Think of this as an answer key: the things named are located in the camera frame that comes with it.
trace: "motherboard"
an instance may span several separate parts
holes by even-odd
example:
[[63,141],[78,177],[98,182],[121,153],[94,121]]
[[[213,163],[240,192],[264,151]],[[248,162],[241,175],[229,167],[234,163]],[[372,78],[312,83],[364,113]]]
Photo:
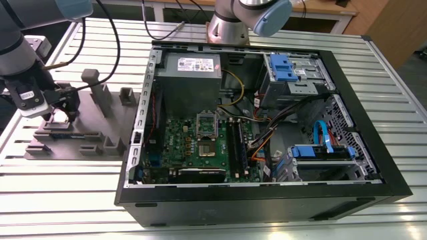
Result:
[[246,120],[217,119],[204,112],[196,118],[168,118],[162,152],[147,153],[145,180],[169,184],[189,176],[189,182],[177,182],[197,183],[197,177],[212,183],[260,182],[258,167],[248,166],[245,154],[252,139],[252,124]]

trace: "red wire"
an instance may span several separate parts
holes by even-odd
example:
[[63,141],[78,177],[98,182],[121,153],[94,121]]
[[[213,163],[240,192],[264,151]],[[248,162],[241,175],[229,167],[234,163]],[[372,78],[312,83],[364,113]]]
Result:
[[336,142],[334,136],[333,136],[333,134],[332,134],[332,132],[330,132],[330,130],[329,130],[329,129],[326,130],[326,133],[328,133],[328,136],[329,136],[329,138],[330,138],[332,144],[333,144],[333,145],[337,145],[337,142]]
[[154,97],[154,94],[151,94],[151,127],[150,127],[149,135],[146,137],[146,141],[143,145],[147,143],[147,140],[151,137],[154,128],[155,128],[155,97]]

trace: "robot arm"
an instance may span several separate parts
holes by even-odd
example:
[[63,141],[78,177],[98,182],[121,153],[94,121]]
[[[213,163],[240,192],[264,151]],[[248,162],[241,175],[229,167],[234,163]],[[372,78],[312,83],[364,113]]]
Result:
[[261,37],[273,35],[292,12],[289,0],[220,0],[208,26],[208,40],[216,44],[248,43],[248,27]]
[[0,0],[0,81],[23,117],[50,112],[42,92],[57,85],[21,30],[74,21],[91,12],[90,0]]

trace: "white slatted table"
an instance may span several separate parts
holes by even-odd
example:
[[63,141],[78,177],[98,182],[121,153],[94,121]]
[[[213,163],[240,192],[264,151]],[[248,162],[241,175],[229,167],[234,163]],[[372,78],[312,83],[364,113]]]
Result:
[[[115,20],[122,58],[107,82],[110,91],[133,87],[143,79],[150,38],[139,21]],[[162,36],[172,23],[149,23]],[[51,72],[55,81],[79,80],[85,68],[101,78],[114,62],[115,43],[103,19],[86,20],[86,42],[74,63]],[[0,238],[30,239],[410,239],[427,236],[427,114],[376,47],[357,36],[280,32],[269,38],[250,35],[252,45],[329,50],[358,96],[413,196],[373,206],[337,220],[276,224],[142,228],[113,205],[121,163],[118,161],[33,161],[22,158],[39,118],[14,114],[0,137]],[[81,39],[73,23],[49,64],[67,60]],[[204,42],[205,27],[188,25],[169,40]]]

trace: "black cable wire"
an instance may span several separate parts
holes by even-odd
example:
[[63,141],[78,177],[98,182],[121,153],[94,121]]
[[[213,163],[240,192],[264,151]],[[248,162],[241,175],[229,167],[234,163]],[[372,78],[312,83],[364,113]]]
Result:
[[262,150],[264,150],[264,158],[265,158],[265,166],[269,169],[269,175],[264,175],[265,177],[262,177],[264,182],[270,182],[273,180],[273,160],[272,160],[272,153],[270,153],[270,140],[268,140],[268,142],[265,143]]
[[256,144],[261,139],[266,138],[277,127],[277,123],[284,120],[290,114],[293,114],[306,103],[314,100],[326,99],[330,93],[322,93],[314,96],[306,96],[298,102],[284,108],[277,115],[269,121],[264,132],[258,134],[258,137],[253,140],[252,145]]
[[237,103],[233,104],[234,109],[237,110],[237,112],[241,114],[241,116],[245,115],[245,113],[241,111],[240,107],[237,106]]
[[82,47],[85,45],[85,40],[86,40],[86,18],[82,17],[81,18],[81,41],[79,41],[79,46],[78,46],[78,49],[77,49],[73,57],[69,59],[69,61],[61,62],[61,63],[50,65],[50,66],[45,66],[42,69],[51,70],[51,69],[57,69],[57,68],[65,67],[69,64],[71,64],[81,53]]
[[63,92],[65,95],[69,95],[69,94],[71,94],[71,93],[74,93],[74,92],[77,92],[77,91],[79,91],[79,90],[82,90],[82,89],[90,88],[90,87],[97,86],[97,85],[102,84],[103,82],[106,82],[106,81],[111,78],[111,76],[114,75],[115,70],[117,70],[117,67],[118,67],[119,56],[121,56],[121,47],[119,47],[119,38],[118,38],[118,33],[117,33],[114,21],[113,21],[113,18],[111,18],[111,16],[110,16],[110,14],[109,14],[109,12],[107,12],[103,4],[101,3],[101,1],[99,1],[99,0],[95,0],[95,2],[97,2],[97,4],[98,4],[102,12],[105,13],[106,18],[107,18],[109,23],[110,23],[110,27],[111,27],[111,31],[113,31],[113,35],[114,35],[114,42],[115,42],[115,45],[117,45],[115,59],[114,59],[114,63],[113,63],[113,67],[111,67],[111,70],[110,70],[110,72],[109,72],[109,75],[107,75],[102,80],[99,80],[99,81],[95,82],[95,83],[87,84],[87,85],[85,85],[85,86],[77,87],[77,88],[74,88],[74,89],[71,89],[71,90],[69,90],[69,91],[65,91],[65,92]]
[[86,40],[86,18],[81,18],[81,42],[79,42],[79,46],[77,49],[77,52],[74,53],[71,59],[66,62],[67,64],[73,63],[75,58],[78,57],[81,50],[82,50],[82,46],[85,44],[85,40]]
[[178,0],[174,0],[174,2],[177,3],[177,5],[178,5],[178,7],[180,7],[180,12],[184,14],[184,16],[185,16],[185,18],[186,18],[186,22],[190,24],[190,23],[192,23],[192,22],[190,22],[190,19],[189,19],[189,17],[188,17],[188,14],[186,14],[186,12],[185,12],[185,10],[184,10],[184,8],[182,8],[182,5],[181,5],[180,1],[178,1]]
[[301,4],[304,5],[304,9],[302,9],[302,11],[301,11],[301,18],[304,19],[304,18],[305,18],[305,15],[306,15],[306,6],[305,6],[304,0],[301,0]]
[[208,22],[208,21],[209,21],[209,17],[208,17],[208,15],[206,15],[206,12],[202,10],[202,8],[201,8],[200,5],[194,2],[194,0],[189,0],[189,2],[192,2],[192,3],[197,6],[197,8],[200,9],[200,11],[201,11],[202,14],[204,14],[205,21]]
[[181,27],[181,25],[182,25],[182,22],[181,22],[181,23],[176,26],[176,28],[174,28],[163,37],[154,37],[154,36],[150,34],[149,30],[147,30],[147,24],[146,24],[146,21],[145,21],[145,1],[143,1],[143,0],[141,0],[141,18],[142,18],[142,22],[143,22],[145,31],[146,31],[147,36],[149,36],[153,40],[157,40],[157,41],[161,41],[161,40],[166,39],[166,38],[172,35],[172,33],[174,33],[174,32],[180,29],[180,27]]
[[222,108],[221,106],[218,106],[217,108],[220,108],[225,113],[228,113],[228,115],[233,116],[234,118],[238,118],[240,116],[237,116],[236,114],[232,114],[225,108]]
[[196,17],[197,17],[197,15],[198,15],[200,12],[201,12],[201,11],[198,10],[198,11],[194,13],[194,15],[193,15],[192,18],[190,18],[190,21],[193,21],[193,20],[196,19]]

